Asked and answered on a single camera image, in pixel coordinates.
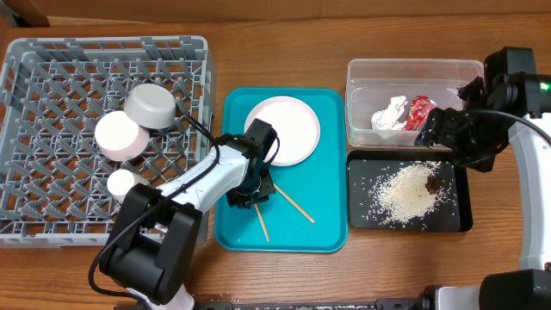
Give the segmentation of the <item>teal plastic tray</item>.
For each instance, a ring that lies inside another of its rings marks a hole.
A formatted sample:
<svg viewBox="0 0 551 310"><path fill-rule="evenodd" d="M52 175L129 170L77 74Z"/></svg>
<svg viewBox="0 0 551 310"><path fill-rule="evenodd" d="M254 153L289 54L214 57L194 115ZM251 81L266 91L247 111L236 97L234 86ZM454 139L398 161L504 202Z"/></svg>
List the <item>teal plastic tray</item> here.
<svg viewBox="0 0 551 310"><path fill-rule="evenodd" d="M221 197L216 204L215 237L232 251L338 251L348 238L343 99L330 89L237 88L225 100L223 132L243 133L248 114L272 96L300 99L318 116L320 140L314 152L298 164L270 167L274 183L315 223L276 192L259 205L270 237L268 243L255 208L231 208Z"/></svg>

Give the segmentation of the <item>clear plastic bin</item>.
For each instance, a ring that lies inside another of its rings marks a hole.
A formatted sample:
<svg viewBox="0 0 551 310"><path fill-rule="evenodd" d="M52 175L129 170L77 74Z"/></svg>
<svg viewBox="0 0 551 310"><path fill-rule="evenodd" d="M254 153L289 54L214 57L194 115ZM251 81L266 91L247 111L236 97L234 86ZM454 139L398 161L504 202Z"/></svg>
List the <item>clear plastic bin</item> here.
<svg viewBox="0 0 551 310"><path fill-rule="evenodd" d="M379 130L373 113L386 109L395 96L408 103L426 96L441 109L462 109L457 89L484 75L477 60L353 59L345 92L348 142L355 147L413 147L417 131Z"/></svg>

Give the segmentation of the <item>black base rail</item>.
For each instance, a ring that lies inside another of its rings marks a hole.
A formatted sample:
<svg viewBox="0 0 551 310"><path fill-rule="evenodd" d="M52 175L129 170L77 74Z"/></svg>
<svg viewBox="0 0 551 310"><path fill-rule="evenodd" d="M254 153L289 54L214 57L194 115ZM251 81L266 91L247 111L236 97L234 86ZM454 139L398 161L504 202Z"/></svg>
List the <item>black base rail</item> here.
<svg viewBox="0 0 551 310"><path fill-rule="evenodd" d="M435 310L430 294L415 298L380 298L376 301L236 303L230 301L197 301L193 310Z"/></svg>

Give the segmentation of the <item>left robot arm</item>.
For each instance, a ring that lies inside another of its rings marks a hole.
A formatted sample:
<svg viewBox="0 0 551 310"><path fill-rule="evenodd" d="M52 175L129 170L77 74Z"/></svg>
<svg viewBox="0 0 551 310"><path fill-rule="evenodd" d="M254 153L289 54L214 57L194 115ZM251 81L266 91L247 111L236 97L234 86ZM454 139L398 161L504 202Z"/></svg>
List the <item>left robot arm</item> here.
<svg viewBox="0 0 551 310"><path fill-rule="evenodd" d="M188 123L213 144L210 153L183 175L154 189L135 184L126 194L108 241L90 266L89 285L101 295L100 270L136 300L138 309L166 306L183 293L203 215L221 198L232 207L266 202L276 189L269 173L276 130L255 119L243 134L213 138L193 117Z"/></svg>

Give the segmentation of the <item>rice and food scraps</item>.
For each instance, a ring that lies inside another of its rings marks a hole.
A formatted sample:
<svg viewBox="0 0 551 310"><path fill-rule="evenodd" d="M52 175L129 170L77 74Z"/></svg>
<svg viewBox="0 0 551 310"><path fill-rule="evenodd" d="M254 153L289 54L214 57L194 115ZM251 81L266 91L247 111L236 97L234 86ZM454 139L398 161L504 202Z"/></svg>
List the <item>rice and food scraps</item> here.
<svg viewBox="0 0 551 310"><path fill-rule="evenodd" d="M455 179L444 176L443 161L402 161L380 168L363 188L363 216L377 226L405 228L414 220L425 220L446 203L454 203Z"/></svg>

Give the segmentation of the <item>grey bowl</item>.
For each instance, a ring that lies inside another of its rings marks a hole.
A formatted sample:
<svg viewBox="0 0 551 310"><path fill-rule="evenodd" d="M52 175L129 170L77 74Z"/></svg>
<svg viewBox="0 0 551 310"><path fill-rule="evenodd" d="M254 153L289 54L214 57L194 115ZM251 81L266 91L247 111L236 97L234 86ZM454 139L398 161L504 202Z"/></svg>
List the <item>grey bowl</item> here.
<svg viewBox="0 0 551 310"><path fill-rule="evenodd" d="M142 127L165 129L175 120L176 98L164 87L139 84L128 93L124 111Z"/></svg>

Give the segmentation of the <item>white paper cup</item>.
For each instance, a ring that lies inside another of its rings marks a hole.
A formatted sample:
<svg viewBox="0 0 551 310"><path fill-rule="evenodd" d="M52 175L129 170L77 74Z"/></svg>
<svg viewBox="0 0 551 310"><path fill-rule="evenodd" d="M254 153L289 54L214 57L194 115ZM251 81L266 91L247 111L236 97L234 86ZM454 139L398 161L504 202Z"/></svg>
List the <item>white paper cup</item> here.
<svg viewBox="0 0 551 310"><path fill-rule="evenodd" d="M119 169L109 175L107 189L119 203L123 203L127 192L137 183L149 184L141 175L135 174L130 170Z"/></svg>

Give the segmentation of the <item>grey plastic dish rack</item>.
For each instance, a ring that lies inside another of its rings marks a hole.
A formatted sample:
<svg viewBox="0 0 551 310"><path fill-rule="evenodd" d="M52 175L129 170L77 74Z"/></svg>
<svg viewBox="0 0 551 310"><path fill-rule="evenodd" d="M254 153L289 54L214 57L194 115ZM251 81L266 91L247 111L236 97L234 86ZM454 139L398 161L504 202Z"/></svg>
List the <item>grey plastic dish rack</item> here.
<svg viewBox="0 0 551 310"><path fill-rule="evenodd" d="M97 122L122 109L141 84L166 88L176 118L145 150L118 163L94 138ZM12 248L103 245L119 202L108 176L124 168L158 186L208 153L216 65L198 35L13 40L1 71L1 244Z"/></svg>

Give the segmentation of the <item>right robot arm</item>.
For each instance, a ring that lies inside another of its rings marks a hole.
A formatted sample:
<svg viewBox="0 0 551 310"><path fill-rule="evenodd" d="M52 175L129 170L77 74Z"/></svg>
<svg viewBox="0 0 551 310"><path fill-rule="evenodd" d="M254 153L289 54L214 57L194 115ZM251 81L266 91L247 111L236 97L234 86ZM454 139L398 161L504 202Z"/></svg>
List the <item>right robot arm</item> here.
<svg viewBox="0 0 551 310"><path fill-rule="evenodd" d="M434 108L415 143L448 147L457 165L492 170L512 147L523 208L516 271L486 276L472 287L428 287L418 309L548 309L550 307L550 77L536 71L530 48L505 46L484 61L484 75L458 90L460 110Z"/></svg>

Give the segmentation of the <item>wooden chopstick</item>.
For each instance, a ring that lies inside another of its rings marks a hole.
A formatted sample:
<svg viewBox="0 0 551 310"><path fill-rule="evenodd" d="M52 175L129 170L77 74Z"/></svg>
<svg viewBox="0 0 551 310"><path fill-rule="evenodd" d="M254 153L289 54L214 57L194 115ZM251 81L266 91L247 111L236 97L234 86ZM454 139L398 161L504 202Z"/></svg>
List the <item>wooden chopstick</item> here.
<svg viewBox="0 0 551 310"><path fill-rule="evenodd" d="M315 223L313 217L308 214L299 204L297 204L288 194L286 194L278 185L274 183L275 190L282 195L298 212L300 212L308 221Z"/></svg>
<svg viewBox="0 0 551 310"><path fill-rule="evenodd" d="M256 212L257 212L257 217L258 217L258 220L259 220L259 222L260 222L260 226L261 226L261 228L262 228L262 230L263 230L263 235L264 235L264 237L265 237L265 239L266 239L266 242L269 243L269 242L270 242L270 237L269 237L269 233L268 233L267 227L266 227L266 225L265 225L265 221L264 221L262 212L260 211L260 208L259 208L259 206L258 206L257 203L254 204L254 207L255 207L255 210L256 210Z"/></svg>

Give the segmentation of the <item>crumpled white tissue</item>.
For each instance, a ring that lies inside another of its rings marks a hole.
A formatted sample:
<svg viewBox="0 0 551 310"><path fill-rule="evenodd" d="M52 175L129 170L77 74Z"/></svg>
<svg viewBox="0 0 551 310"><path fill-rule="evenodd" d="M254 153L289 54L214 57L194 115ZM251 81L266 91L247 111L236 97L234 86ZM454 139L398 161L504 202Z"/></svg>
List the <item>crumpled white tissue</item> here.
<svg viewBox="0 0 551 310"><path fill-rule="evenodd" d="M376 111L371 118L371 125L376 130L402 130L407 121L400 121L406 110L405 96L393 96L386 109Z"/></svg>

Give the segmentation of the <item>red snack wrapper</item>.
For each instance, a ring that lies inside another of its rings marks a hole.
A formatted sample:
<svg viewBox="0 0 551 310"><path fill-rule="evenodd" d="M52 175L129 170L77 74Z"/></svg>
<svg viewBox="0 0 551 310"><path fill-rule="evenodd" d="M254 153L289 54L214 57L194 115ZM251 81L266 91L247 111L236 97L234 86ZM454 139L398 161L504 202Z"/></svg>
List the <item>red snack wrapper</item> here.
<svg viewBox="0 0 551 310"><path fill-rule="evenodd" d="M436 103L427 96L416 96L410 105L407 122L404 126L406 131L416 131L421 128Z"/></svg>

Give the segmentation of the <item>large white plate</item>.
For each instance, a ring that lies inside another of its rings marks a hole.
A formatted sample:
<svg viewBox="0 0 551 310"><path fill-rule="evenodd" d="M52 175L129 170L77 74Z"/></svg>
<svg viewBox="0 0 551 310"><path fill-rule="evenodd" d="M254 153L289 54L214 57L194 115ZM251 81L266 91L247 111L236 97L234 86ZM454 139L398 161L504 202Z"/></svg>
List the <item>large white plate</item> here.
<svg viewBox="0 0 551 310"><path fill-rule="evenodd" d="M269 123L280 138L275 166L290 166L306 160L320 139L320 124L313 109L291 96L273 96L263 100L247 116L245 130L254 119Z"/></svg>

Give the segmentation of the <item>black tray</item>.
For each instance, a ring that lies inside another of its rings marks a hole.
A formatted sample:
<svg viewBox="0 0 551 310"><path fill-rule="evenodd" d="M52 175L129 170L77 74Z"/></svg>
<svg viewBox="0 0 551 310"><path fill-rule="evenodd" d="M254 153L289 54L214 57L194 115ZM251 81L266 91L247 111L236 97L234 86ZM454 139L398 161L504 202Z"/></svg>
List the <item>black tray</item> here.
<svg viewBox="0 0 551 310"><path fill-rule="evenodd" d="M377 226L372 220L363 216L367 209L360 205L363 201L363 188L369 186L371 177L380 174L380 168L402 161L443 161L449 167L444 176L453 177L455 184L455 202L446 203L438 211L430 214L425 220L414 220L405 228L391 228L388 225ZM386 151L353 151L348 156L348 208L350 224L361 229L386 229L420 232L466 232L473 226L473 215L468 188L467 170L452 163L450 152L386 150Z"/></svg>

